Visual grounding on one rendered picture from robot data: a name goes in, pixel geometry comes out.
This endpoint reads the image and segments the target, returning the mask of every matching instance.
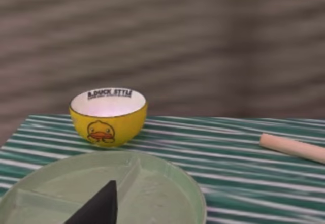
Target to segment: black object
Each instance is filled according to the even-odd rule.
[[[110,181],[64,224],[116,224],[116,181]]]

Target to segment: blurry wall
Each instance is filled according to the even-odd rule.
[[[325,0],[0,0],[1,138],[85,90],[150,115],[324,117]]]

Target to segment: duck bowl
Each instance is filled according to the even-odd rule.
[[[124,144],[139,133],[147,117],[145,97],[128,88],[99,88],[74,97],[69,111],[76,131],[104,147]]]

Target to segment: table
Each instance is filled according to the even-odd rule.
[[[31,115],[0,150],[0,196],[58,159],[134,150],[193,176],[207,223],[325,223],[325,166],[260,148],[261,132],[325,145],[325,120],[149,117],[133,140],[103,149],[81,139],[68,115]]]

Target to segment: divided plate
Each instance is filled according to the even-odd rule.
[[[189,175],[126,151],[69,157],[35,171],[2,198],[0,223],[64,223],[110,180],[117,182],[117,224],[206,223],[204,196]]]

